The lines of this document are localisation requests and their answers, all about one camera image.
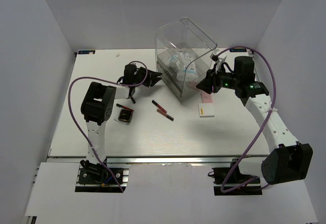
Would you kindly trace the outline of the red lip gloss black cap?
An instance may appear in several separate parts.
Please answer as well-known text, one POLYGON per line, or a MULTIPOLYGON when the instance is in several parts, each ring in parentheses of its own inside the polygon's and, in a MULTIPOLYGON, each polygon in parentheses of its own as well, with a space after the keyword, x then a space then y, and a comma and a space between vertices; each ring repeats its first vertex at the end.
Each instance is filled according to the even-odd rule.
POLYGON ((154 104, 163 113, 165 113, 165 114, 167 113, 167 111, 161 105, 159 105, 156 101, 152 100, 152 104, 154 104))

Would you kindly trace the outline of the clear packet blue label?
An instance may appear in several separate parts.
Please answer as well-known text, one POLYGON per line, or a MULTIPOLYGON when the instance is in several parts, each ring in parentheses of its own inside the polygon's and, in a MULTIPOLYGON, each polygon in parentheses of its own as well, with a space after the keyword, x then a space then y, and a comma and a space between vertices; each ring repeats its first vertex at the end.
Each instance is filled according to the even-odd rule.
POLYGON ((176 79, 178 81, 192 81, 198 77, 195 59, 193 53, 180 51, 172 55, 168 61, 168 66, 176 72, 176 79))

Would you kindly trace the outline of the red lip gloss tube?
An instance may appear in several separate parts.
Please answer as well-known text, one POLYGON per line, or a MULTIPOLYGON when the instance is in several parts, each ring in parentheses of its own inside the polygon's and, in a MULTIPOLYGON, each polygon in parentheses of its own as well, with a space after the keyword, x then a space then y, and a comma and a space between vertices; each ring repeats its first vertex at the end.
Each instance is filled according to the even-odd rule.
POLYGON ((170 115, 168 115, 166 112, 164 112, 161 109, 157 109, 156 110, 159 114, 161 114, 162 116, 164 116, 165 118, 169 119, 170 121, 174 121, 174 118, 171 117, 170 115))

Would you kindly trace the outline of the clear acrylic makeup organizer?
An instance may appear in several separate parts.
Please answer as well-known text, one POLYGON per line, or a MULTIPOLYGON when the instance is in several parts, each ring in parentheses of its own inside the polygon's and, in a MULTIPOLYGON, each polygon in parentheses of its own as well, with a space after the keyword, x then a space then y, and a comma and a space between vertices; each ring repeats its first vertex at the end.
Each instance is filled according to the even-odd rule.
POLYGON ((156 69, 180 103, 200 90, 196 85, 211 68, 217 42, 189 18, 168 23, 155 32, 156 69))

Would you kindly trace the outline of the short red lip pencil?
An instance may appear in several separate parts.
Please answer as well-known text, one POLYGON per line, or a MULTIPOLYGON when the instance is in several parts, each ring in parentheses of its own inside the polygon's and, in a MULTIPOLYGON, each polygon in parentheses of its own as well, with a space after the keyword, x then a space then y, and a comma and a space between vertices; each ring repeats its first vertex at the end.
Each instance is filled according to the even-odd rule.
POLYGON ((123 109, 130 109, 130 108, 128 108, 128 107, 126 107, 126 106, 124 106, 124 105, 118 104, 118 103, 116 104, 116 106, 117 106, 117 107, 120 107, 120 108, 123 108, 123 109))

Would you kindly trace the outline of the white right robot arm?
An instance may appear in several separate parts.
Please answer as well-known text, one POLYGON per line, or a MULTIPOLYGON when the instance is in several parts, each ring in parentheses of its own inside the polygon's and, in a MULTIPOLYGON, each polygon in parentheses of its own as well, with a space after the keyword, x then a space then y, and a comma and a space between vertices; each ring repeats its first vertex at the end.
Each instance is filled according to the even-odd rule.
POLYGON ((233 70, 226 63, 215 65, 196 86, 207 94, 217 93, 220 89, 233 90, 260 127, 258 135, 263 135, 267 142, 267 157, 241 156, 233 160, 227 177, 237 183, 248 176, 261 177, 269 185, 303 180, 313 149, 309 144, 300 143, 289 131, 274 108, 268 89, 255 79, 254 69, 251 57, 239 56, 234 59, 233 70))

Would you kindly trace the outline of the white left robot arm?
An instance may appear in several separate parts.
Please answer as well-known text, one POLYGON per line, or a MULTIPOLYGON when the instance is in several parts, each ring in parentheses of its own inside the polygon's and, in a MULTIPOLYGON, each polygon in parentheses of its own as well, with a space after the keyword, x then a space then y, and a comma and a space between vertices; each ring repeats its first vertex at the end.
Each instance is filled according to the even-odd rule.
POLYGON ((105 153, 105 127, 106 122, 113 112, 114 100, 130 99, 136 85, 153 87, 161 80, 162 74, 138 68, 135 64, 128 64, 124 68, 124 74, 118 79, 122 87, 105 86, 98 82, 92 82, 81 104, 81 113, 87 125, 88 154, 86 163, 97 165, 106 160, 105 153))

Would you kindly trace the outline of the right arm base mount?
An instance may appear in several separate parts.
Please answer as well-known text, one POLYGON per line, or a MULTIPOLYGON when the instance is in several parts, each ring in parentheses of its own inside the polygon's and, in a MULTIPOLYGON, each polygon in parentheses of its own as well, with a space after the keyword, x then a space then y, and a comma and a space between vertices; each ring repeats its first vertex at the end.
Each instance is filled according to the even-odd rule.
MULTIPOLYGON (((208 177, 211 177, 213 179, 213 190, 215 196, 262 195, 262 189, 259 178, 231 192, 221 192, 221 185, 226 175, 228 174, 229 169, 230 167, 215 167, 208 172, 208 177)), ((239 170, 236 170, 227 181, 224 190, 227 190, 239 184, 243 184, 245 181, 250 180, 252 177, 253 176, 250 175, 242 175, 239 173, 239 170)))

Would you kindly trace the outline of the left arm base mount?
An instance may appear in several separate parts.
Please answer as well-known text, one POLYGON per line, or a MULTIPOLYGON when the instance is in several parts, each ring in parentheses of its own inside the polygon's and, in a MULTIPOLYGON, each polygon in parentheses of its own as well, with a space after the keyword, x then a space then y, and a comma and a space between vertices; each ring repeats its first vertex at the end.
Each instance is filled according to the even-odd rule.
POLYGON ((93 164, 88 160, 81 160, 77 173, 75 192, 88 193, 122 193, 125 190, 129 169, 112 167, 112 173, 102 164, 93 164))

